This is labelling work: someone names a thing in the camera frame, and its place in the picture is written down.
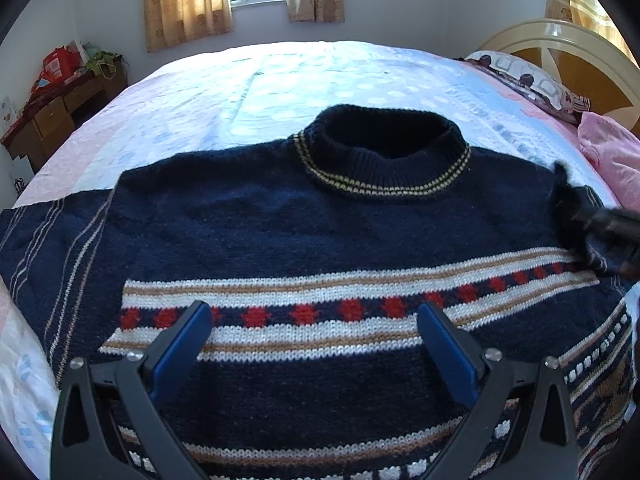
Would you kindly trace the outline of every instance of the sweater collar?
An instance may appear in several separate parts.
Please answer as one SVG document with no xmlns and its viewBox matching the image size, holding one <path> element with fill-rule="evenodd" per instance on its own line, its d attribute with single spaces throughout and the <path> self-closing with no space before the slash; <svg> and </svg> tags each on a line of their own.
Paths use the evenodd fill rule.
<svg viewBox="0 0 640 480">
<path fill-rule="evenodd" d="M 378 197 L 445 189 L 470 157 L 454 123 L 417 110 L 334 106 L 294 142 L 307 169 L 325 184 Z"/>
</svg>

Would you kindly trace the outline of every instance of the silver bolt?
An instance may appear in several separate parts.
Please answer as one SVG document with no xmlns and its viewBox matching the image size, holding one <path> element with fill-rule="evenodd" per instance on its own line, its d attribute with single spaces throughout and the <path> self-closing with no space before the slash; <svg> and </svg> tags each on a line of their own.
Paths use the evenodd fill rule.
<svg viewBox="0 0 640 480">
<path fill-rule="evenodd" d="M 497 363 L 500 359 L 502 359 L 502 352 L 500 352 L 497 348 L 487 348 L 484 351 L 484 357 L 486 357 L 489 361 Z"/>
<path fill-rule="evenodd" d="M 131 352 L 127 352 L 127 361 L 140 361 L 143 355 L 142 352 L 132 350 Z"/>
<path fill-rule="evenodd" d="M 560 361 L 558 361 L 558 359 L 556 359 L 555 357 L 549 355 L 545 357 L 545 366 L 547 368 L 551 368 L 552 370 L 557 370 L 560 366 Z"/>
<path fill-rule="evenodd" d="M 84 359 L 82 359 L 81 357 L 74 357 L 73 359 L 71 359 L 71 362 L 69 363 L 69 367 L 72 370 L 79 370 L 83 366 L 84 366 Z"/>
</svg>

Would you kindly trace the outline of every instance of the window sill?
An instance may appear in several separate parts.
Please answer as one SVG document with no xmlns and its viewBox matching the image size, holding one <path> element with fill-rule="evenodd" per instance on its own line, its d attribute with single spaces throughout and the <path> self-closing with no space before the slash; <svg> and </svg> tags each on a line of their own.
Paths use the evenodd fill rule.
<svg viewBox="0 0 640 480">
<path fill-rule="evenodd" d="M 277 4 L 286 1 L 287 0 L 233 0 L 231 1 L 231 8 L 238 9 L 239 7 L 249 7 L 263 4 Z"/>
</svg>

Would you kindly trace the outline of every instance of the headboard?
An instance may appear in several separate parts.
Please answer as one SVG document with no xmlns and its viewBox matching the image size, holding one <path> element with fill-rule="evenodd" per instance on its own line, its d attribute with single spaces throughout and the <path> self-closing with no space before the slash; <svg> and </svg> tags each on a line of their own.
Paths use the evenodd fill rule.
<svg viewBox="0 0 640 480">
<path fill-rule="evenodd" d="M 569 22 L 535 20 L 500 32 L 481 49 L 534 63 L 591 99 L 593 112 L 615 119 L 640 137 L 640 70 L 595 32 Z"/>
</svg>

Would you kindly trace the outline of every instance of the blue gripper pad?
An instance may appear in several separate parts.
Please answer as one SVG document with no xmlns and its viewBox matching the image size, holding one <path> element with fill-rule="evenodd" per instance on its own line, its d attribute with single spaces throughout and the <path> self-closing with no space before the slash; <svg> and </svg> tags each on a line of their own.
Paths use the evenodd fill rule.
<svg viewBox="0 0 640 480">
<path fill-rule="evenodd" d="M 458 330 L 443 311 L 432 304 L 418 309 L 418 332 L 453 399 L 471 409 L 480 394 L 477 365 L 474 366 L 468 355 L 475 349 L 465 348 L 475 345 L 471 336 Z"/>
<path fill-rule="evenodd" d="M 186 323 L 180 323 L 185 316 L 188 316 Z M 149 397 L 156 406 L 162 406 L 175 398 L 211 334 L 213 319 L 208 304 L 194 304 L 182 314 L 182 317 L 176 325 L 165 331 L 167 336 L 171 334 L 172 341 L 153 368 Z"/>
</svg>

